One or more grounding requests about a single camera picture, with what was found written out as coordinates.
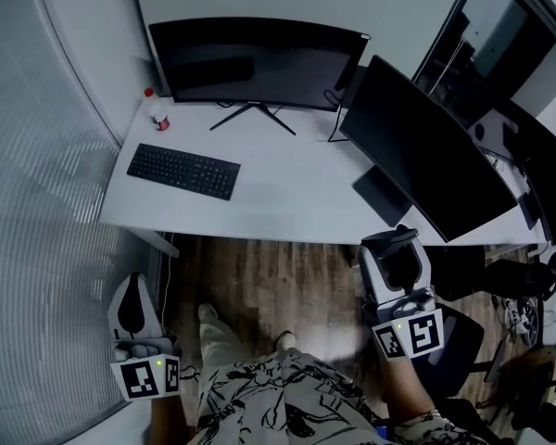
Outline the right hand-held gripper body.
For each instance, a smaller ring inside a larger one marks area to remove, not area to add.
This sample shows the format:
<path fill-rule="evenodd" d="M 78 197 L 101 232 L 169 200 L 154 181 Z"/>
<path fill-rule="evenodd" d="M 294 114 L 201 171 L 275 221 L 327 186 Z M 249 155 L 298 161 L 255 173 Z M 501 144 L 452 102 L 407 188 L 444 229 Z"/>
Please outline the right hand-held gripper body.
<path fill-rule="evenodd" d="M 387 361 L 414 359 L 444 346 L 442 310 L 430 288 L 380 305 L 366 297 L 362 308 L 375 346 Z"/>

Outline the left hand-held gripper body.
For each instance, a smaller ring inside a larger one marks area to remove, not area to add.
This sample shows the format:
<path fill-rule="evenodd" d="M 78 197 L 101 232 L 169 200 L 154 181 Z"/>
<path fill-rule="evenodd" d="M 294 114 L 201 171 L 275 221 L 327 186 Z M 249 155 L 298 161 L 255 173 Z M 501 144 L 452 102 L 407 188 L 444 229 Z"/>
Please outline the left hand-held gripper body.
<path fill-rule="evenodd" d="M 110 369 L 126 401 L 180 394 L 181 350 L 177 336 L 114 339 Z"/>

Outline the black keyboard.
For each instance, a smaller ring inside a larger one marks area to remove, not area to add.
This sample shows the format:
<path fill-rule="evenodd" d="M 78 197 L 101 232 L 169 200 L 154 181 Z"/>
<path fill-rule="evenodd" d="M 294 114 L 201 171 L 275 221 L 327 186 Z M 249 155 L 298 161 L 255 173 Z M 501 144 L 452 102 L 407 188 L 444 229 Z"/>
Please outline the black keyboard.
<path fill-rule="evenodd" d="M 126 174 L 184 191 L 230 200 L 241 165 L 166 147 L 140 144 Z"/>

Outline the person's right forearm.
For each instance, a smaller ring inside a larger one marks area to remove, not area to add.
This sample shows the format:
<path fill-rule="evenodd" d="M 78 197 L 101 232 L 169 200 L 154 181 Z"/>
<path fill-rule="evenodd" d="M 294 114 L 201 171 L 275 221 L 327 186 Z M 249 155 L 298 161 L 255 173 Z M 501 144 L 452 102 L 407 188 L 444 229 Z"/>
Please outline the person's right forearm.
<path fill-rule="evenodd" d="M 384 380 L 383 401 L 394 425 L 406 423 L 436 409 L 410 359 L 390 362 L 381 358 L 380 368 Z"/>

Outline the person's left forearm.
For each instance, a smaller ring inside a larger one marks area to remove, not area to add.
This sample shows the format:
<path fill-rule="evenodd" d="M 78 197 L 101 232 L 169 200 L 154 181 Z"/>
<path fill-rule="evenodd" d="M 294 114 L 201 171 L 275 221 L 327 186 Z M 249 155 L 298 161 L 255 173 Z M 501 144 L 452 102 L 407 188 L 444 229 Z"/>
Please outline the person's left forearm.
<path fill-rule="evenodd" d="M 186 445 L 189 440 L 181 396 L 152 400 L 148 445 Z"/>

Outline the beige trousers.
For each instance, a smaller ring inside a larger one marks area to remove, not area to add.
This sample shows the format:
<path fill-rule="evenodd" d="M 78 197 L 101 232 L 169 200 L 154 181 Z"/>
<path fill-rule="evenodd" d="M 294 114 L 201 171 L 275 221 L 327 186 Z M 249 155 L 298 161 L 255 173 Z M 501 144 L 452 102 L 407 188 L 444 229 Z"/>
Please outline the beige trousers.
<path fill-rule="evenodd" d="M 206 379 L 215 374 L 275 374 L 282 365 L 296 360 L 313 359 L 297 347 L 287 351 L 275 350 L 273 354 L 255 357 L 236 333 L 221 320 L 216 324 L 200 324 L 200 345 L 203 363 L 201 377 Z"/>

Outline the white desk leg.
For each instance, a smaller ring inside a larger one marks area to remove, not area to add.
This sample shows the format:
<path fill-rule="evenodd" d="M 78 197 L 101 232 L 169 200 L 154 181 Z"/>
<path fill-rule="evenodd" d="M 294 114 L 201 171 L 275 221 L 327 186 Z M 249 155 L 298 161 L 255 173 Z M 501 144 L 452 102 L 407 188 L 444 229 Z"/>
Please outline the white desk leg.
<path fill-rule="evenodd" d="M 139 229 L 133 227 L 125 227 L 126 230 L 136 235 L 148 245 L 156 250 L 164 253 L 170 258 L 178 258 L 179 250 L 169 241 L 165 239 L 163 235 L 151 230 Z"/>

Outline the large black monitor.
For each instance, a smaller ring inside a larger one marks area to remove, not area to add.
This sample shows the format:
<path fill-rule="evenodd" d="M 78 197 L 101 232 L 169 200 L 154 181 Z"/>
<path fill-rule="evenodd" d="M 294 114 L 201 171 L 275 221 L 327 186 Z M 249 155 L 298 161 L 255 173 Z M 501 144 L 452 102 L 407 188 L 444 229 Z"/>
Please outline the large black monitor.
<path fill-rule="evenodd" d="M 517 205 L 465 129 L 379 57 L 364 72 L 340 130 L 445 241 Z"/>

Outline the patterned grey shirt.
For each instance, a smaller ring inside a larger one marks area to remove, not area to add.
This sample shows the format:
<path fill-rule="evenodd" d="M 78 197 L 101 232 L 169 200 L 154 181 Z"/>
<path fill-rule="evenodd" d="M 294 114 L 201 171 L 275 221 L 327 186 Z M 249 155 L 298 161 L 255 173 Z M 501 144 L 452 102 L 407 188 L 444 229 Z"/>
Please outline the patterned grey shirt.
<path fill-rule="evenodd" d="M 204 373 L 189 445 L 487 445 L 436 411 L 382 438 L 351 379 L 298 350 Z"/>

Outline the clear bottle with red cap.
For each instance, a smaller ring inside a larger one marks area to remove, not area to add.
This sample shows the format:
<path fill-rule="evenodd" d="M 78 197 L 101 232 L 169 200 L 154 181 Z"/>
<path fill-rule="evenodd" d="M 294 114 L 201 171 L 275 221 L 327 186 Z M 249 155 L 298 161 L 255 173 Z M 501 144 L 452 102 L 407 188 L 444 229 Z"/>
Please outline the clear bottle with red cap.
<path fill-rule="evenodd" d="M 147 115 L 155 130 L 158 132 L 168 130 L 170 127 L 170 121 L 166 105 L 161 101 L 152 87 L 146 87 L 144 95 Z"/>

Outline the dark window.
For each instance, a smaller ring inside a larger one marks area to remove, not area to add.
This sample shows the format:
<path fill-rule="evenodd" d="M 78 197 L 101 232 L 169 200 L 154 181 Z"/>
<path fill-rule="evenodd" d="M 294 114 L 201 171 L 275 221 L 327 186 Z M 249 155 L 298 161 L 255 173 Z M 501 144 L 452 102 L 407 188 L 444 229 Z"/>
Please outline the dark window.
<path fill-rule="evenodd" d="M 549 0 L 455 0 L 413 80 L 470 126 L 512 98 L 555 44 Z"/>

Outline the curved black monitor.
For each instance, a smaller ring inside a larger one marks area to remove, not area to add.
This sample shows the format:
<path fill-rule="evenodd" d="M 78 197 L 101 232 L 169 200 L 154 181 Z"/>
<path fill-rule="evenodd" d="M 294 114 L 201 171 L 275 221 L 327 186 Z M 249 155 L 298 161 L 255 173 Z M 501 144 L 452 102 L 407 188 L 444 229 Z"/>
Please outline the curved black monitor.
<path fill-rule="evenodd" d="M 370 41 L 316 23 L 246 17 L 182 19 L 149 27 L 177 103 L 232 103 L 335 112 Z"/>

